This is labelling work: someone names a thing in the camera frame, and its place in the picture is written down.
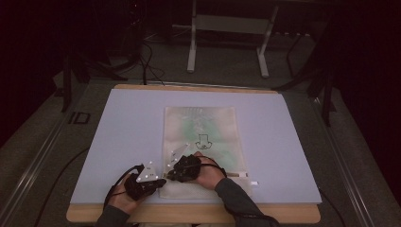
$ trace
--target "gray carpet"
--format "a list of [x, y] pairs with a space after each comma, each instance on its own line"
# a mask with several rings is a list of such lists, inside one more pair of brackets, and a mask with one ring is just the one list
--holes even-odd
[[[165, 84], [194, 83], [269, 89], [291, 80], [285, 62], [286, 52], [293, 41], [289, 37], [274, 36], [270, 40], [266, 55], [270, 69], [269, 79], [260, 77], [254, 50], [257, 43], [254, 41], [237, 45], [227, 41], [216, 43], [200, 39], [196, 71], [188, 74], [186, 73], [189, 51], [187, 33], [175, 37], [169, 44], [156, 42], [158, 39], [155, 38], [157, 37], [152, 36], [153, 40], [147, 42], [152, 49], [149, 65], [153, 67], [153, 73]], [[312, 47], [311, 40], [302, 39], [291, 55], [294, 68], [303, 65]], [[150, 56], [149, 49], [145, 46], [143, 56], [145, 59]], [[130, 83], [140, 83], [142, 67], [137, 65], [130, 71], [122, 72], [121, 76], [130, 78]], [[148, 78], [154, 78], [150, 70]], [[16, 209], [9, 226], [34, 225], [52, 183], [64, 165], [91, 145], [110, 89], [116, 83], [96, 75], [87, 87], [76, 84], [74, 90], [76, 102], [73, 103], [69, 113], [61, 113], [61, 98], [51, 96], [1, 148], [0, 204], [3, 209], [25, 169], [43, 149], [42, 145], [47, 144], [48, 134], [54, 127], [61, 125], [57, 139], [49, 148], [40, 174]], [[333, 94], [333, 104], [337, 111], [331, 113], [332, 127], [328, 129], [323, 125], [319, 113], [316, 113], [313, 100], [305, 94], [306, 86], [307, 82], [284, 92], [283, 95], [318, 187], [340, 210], [340, 215], [347, 226], [401, 226], [400, 207], [392, 197], [352, 116], [343, 104], [340, 92], [335, 90]], [[73, 111], [90, 113], [89, 124], [68, 124]], [[344, 177], [343, 166], [338, 162], [339, 154], [335, 152], [333, 143], [340, 151], [346, 170], [349, 170], [348, 173], [352, 176], [351, 187], [349, 179]], [[86, 153], [80, 155], [62, 173], [46, 204], [39, 226], [79, 226], [68, 222], [65, 213], [85, 156]], [[357, 188], [358, 195], [361, 196], [363, 205], [369, 212], [368, 220], [364, 221], [364, 217], [360, 216], [354, 205], [353, 186]], [[326, 199], [323, 199], [319, 209], [322, 220], [317, 224], [284, 226], [341, 226], [339, 216]]]

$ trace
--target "sleeve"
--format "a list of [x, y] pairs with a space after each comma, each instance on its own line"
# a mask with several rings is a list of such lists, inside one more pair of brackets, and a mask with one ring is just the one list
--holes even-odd
[[121, 227], [127, 222], [130, 215], [124, 211], [107, 205], [102, 215], [97, 220], [95, 227]]
[[[215, 191], [224, 202], [226, 208], [232, 212], [246, 215], [264, 216], [256, 204], [247, 195], [247, 193], [233, 180], [229, 178], [222, 179], [218, 185], [216, 185]], [[234, 216], [234, 219], [236, 227], [279, 226], [277, 220], [269, 216], [264, 216], [264, 218], [244, 218], [242, 216]]]

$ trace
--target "paper sheet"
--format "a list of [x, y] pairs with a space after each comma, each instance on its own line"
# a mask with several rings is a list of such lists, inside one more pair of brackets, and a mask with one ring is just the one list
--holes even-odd
[[[172, 150], [187, 144], [185, 156], [200, 151], [213, 158], [250, 196], [252, 190], [247, 177], [238, 134], [234, 107], [166, 107], [164, 127], [164, 173], [172, 168]], [[167, 199], [212, 199], [214, 191], [194, 183], [168, 180], [160, 189], [160, 196]]]

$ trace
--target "cable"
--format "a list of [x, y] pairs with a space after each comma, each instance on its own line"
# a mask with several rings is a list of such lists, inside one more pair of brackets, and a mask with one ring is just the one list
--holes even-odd
[[113, 197], [113, 196], [118, 196], [118, 195], [122, 195], [122, 194], [124, 194], [124, 193], [126, 193], [126, 192], [127, 192], [127, 191], [114, 193], [114, 194], [111, 195], [111, 197]]
[[60, 179], [62, 173], [64, 173], [65, 169], [66, 169], [67, 167], [69, 167], [70, 164], [71, 164], [72, 162], [74, 162], [81, 154], [83, 154], [84, 152], [86, 152], [86, 151], [88, 151], [88, 150], [89, 150], [89, 148], [83, 149], [80, 153], [78, 153], [76, 156], [74, 156], [74, 157], [64, 166], [64, 168], [61, 170], [61, 172], [59, 173], [59, 175], [58, 175], [57, 178], [56, 178], [56, 181], [53, 182], [53, 185], [51, 186], [50, 191], [47, 193], [47, 196], [46, 196], [46, 198], [44, 199], [44, 203], [42, 204], [41, 211], [39, 212], [39, 215], [38, 215], [38, 217], [36, 218], [36, 221], [35, 221], [35, 225], [34, 225], [35, 227], [39, 225], [39, 221], [41, 221], [42, 214], [44, 213], [44, 208], [46, 207], [47, 202], [48, 202], [48, 200], [50, 199], [50, 196], [51, 196], [51, 194], [52, 194], [54, 188], [56, 187], [56, 184], [57, 184], [57, 182], [59, 181], [59, 179]]
[[323, 192], [320, 188], [318, 188], [318, 189], [319, 189], [319, 192], [322, 194], [322, 196], [324, 196], [324, 198], [328, 201], [328, 203], [331, 205], [331, 207], [333, 207], [334, 211], [335, 211], [335, 212], [337, 213], [337, 215], [339, 216], [342, 226], [343, 226], [343, 227], [346, 227], [345, 221], [344, 221], [344, 219], [342, 218], [342, 215], [340, 214], [340, 211], [336, 208], [336, 206], [333, 204], [333, 202], [332, 202], [331, 200], [328, 199], [328, 197], [324, 194], [324, 192]]
[[158, 77], [158, 76], [152, 71], [152, 69], [156, 69], [156, 70], [162, 71], [161, 77], [165, 75], [165, 71], [163, 71], [162, 69], [155, 68], [155, 67], [152, 67], [152, 66], [149, 65], [150, 59], [151, 59], [151, 57], [153, 56], [153, 50], [151, 49], [150, 45], [145, 44], [145, 43], [143, 43], [143, 45], [146, 46], [146, 47], [148, 48], [148, 50], [150, 51], [150, 56], [149, 56], [149, 58], [148, 58], [146, 68], [149, 68], [149, 71], [153, 74], [153, 76], [154, 76], [155, 78], [157, 78], [160, 82], [162, 82], [162, 84], [165, 86], [165, 84], [164, 84], [163, 81], [160, 79], [160, 77]]
[[139, 61], [141, 62], [142, 68], [144, 70], [144, 72], [142, 73], [142, 81], [143, 81], [144, 85], [148, 85], [148, 83], [147, 83], [147, 67], [144, 65], [142, 58], [139, 58]]
[[218, 165], [218, 163], [213, 159], [213, 158], [209, 158], [209, 157], [207, 157], [207, 156], [197, 156], [198, 158], [206, 158], [206, 159], [209, 159], [210, 161], [212, 161], [212, 162], [214, 162], [216, 165]]
[[[150, 66], [149, 64], [148, 64], [148, 69], [149, 69], [150, 73], [154, 76], [154, 78], [147, 79], [147, 80], [155, 80], [155, 79], [157, 79], [157, 80], [159, 80], [159, 81], [165, 86], [165, 84], [164, 84], [163, 81], [161, 80], [161, 77], [165, 75], [165, 71], [163, 71], [163, 70], [160, 69], [160, 68], [152, 67], [152, 66]], [[161, 75], [160, 77], [157, 76], [157, 75], [153, 72], [153, 69], [161, 71], [161, 72], [162, 72], [162, 75]]]

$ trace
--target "table leg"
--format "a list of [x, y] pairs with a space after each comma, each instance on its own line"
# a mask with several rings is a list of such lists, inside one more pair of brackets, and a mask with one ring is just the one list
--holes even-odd
[[266, 46], [268, 44], [268, 41], [269, 41], [269, 38], [271, 35], [271, 31], [274, 26], [274, 20], [277, 16], [277, 11], [278, 11], [278, 6], [275, 6], [274, 10], [271, 14], [268, 27], [266, 28], [266, 32], [264, 34], [263, 43], [260, 47], [256, 48], [256, 53], [257, 53], [257, 58], [259, 60], [259, 67], [260, 67], [260, 73], [262, 75], [262, 78], [269, 77], [268, 66], [266, 65], [266, 59], [265, 59], [265, 50], [266, 50]]
[[192, 26], [191, 26], [191, 46], [189, 47], [188, 66], [186, 71], [193, 73], [195, 71], [195, 58], [197, 56], [197, 0], [192, 0]]

